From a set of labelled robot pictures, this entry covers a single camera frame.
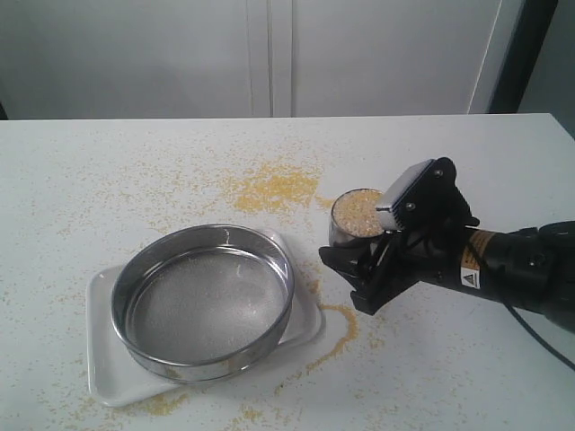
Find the pile of grain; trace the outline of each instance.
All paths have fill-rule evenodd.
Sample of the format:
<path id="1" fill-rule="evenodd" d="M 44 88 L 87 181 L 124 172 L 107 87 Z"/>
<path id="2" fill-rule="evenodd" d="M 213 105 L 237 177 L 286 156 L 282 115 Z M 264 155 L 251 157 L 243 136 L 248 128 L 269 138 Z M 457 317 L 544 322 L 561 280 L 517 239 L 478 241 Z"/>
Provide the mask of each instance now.
<path id="1" fill-rule="evenodd" d="M 366 238 L 383 233 L 377 220 L 376 203 L 383 193 L 372 189 L 352 190 L 341 195 L 333 206 L 333 220 L 350 235 Z"/>

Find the electrical cable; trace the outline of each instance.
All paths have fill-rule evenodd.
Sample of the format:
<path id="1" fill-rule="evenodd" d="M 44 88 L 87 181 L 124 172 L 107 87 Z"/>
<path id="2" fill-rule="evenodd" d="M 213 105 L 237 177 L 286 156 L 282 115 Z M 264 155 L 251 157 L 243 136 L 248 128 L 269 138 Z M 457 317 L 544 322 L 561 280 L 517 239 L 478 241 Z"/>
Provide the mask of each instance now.
<path id="1" fill-rule="evenodd" d="M 575 371 L 575 364 L 572 361 L 570 361 L 570 359 L 566 357 L 563 353 L 561 353 L 559 350 L 557 350 L 555 347 L 549 344 L 537 332 L 535 332 L 535 330 L 529 325 L 529 323 L 527 323 L 525 319 L 523 319 L 523 317 L 521 317 L 521 315 L 517 312 L 517 310 L 511 306 L 507 298 L 505 298 L 505 295 L 503 295 L 499 289 L 499 285 L 497 283 L 497 278 L 494 275 L 494 271 L 489 267 L 489 265 L 487 265 L 487 262 L 485 262 L 485 260 L 475 249 L 473 244 L 471 244 L 471 242 L 469 241 L 467 242 L 467 248 L 475 258 L 475 260 L 477 260 L 477 262 L 479 263 L 480 269 L 485 271 L 488 277 L 491 278 L 491 280 L 494 282 L 493 285 L 495 286 L 495 290 L 498 296 L 500 297 L 501 303 L 505 306 L 505 308 L 507 308 L 507 310 L 511 313 L 511 315 L 515 318 L 515 320 L 518 321 L 519 324 L 523 327 L 523 329 L 526 330 L 527 333 L 535 339 L 535 341 L 537 341 L 541 346 L 543 346 L 545 350 L 547 350 L 549 353 L 551 353 L 553 356 L 555 356 L 557 359 L 559 359 L 561 362 L 567 365 L 572 371 Z"/>

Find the white plate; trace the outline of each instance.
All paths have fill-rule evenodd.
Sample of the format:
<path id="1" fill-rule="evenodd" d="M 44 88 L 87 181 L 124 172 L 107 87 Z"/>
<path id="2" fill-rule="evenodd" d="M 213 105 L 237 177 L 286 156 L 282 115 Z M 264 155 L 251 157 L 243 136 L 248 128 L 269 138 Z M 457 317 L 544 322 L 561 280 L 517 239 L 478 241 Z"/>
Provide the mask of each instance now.
<path id="1" fill-rule="evenodd" d="M 288 246 L 281 236 L 269 229 L 260 232 L 270 237 L 287 254 L 294 265 Z M 119 340 L 111 323 L 111 291 L 123 266 L 107 268 L 96 274 L 86 289 L 86 332 L 88 338 L 88 390 L 92 397 L 109 407 L 120 407 L 145 400 L 179 386 L 149 373 L 140 366 Z M 296 291 L 286 331 L 276 354 L 311 340 L 322 325 L 322 314 L 315 299 L 302 283 L 294 267 Z"/>

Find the cabinet door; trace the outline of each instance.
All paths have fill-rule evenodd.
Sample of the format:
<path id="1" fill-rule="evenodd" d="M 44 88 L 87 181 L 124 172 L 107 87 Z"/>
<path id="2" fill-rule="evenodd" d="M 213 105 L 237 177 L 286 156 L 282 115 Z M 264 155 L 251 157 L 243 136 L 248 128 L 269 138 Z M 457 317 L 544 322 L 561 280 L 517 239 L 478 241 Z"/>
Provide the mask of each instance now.
<path id="1" fill-rule="evenodd" d="M 293 86 L 278 92 L 280 77 L 272 80 L 274 111 L 276 104 L 288 105 L 292 115 L 305 117 L 486 111 L 522 1 L 271 4 L 274 22 L 281 22 L 278 13 L 286 9 L 287 19 L 293 16 Z M 282 60 L 273 49 L 276 75 Z"/>
<path id="2" fill-rule="evenodd" d="M 0 3 L 12 119 L 270 115 L 265 2 Z"/>

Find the white table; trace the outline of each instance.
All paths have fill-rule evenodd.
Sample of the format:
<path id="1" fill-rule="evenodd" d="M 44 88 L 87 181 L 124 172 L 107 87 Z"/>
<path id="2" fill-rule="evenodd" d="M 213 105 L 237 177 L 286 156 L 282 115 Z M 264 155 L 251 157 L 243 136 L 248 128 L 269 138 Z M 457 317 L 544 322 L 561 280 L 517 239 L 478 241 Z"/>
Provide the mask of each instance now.
<path id="1" fill-rule="evenodd" d="M 349 306 L 316 253 L 324 199 L 442 155 L 486 229 L 575 216 L 575 143 L 548 115 L 1 122 L 0 429 L 572 429 L 575 374 L 501 305 L 426 285 L 352 315 L 357 334 L 328 307 L 313 344 L 203 391 L 124 409 L 88 396 L 92 274 L 184 226 L 267 226 L 322 303 Z M 261 202 L 235 192 L 266 165 L 301 192 L 246 212 Z M 524 314 L 575 357 L 575 336 Z"/>

